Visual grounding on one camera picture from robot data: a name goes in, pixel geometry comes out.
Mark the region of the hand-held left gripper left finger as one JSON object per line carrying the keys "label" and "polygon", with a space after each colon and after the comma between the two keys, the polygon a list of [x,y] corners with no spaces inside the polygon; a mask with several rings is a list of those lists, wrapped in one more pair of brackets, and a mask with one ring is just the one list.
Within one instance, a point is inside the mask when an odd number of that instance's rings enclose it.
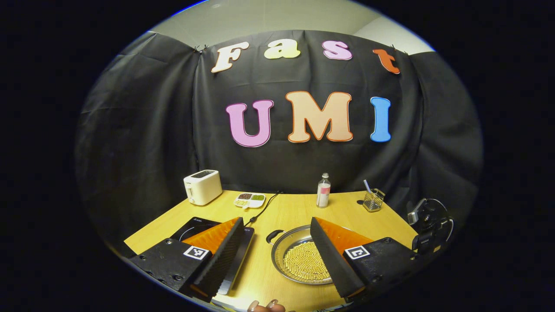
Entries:
{"label": "hand-held left gripper left finger", "polygon": [[176,292],[210,302],[232,267],[244,235],[242,217],[208,227],[196,224],[192,234],[164,238],[130,261]]}

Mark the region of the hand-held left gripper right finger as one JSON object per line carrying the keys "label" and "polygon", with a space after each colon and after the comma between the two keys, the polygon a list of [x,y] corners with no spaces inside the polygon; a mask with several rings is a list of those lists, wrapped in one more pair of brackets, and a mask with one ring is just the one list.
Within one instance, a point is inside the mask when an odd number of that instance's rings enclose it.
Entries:
{"label": "hand-held left gripper right finger", "polygon": [[369,239],[318,217],[311,219],[310,234],[347,302],[379,296],[419,268],[419,254],[391,237]]}

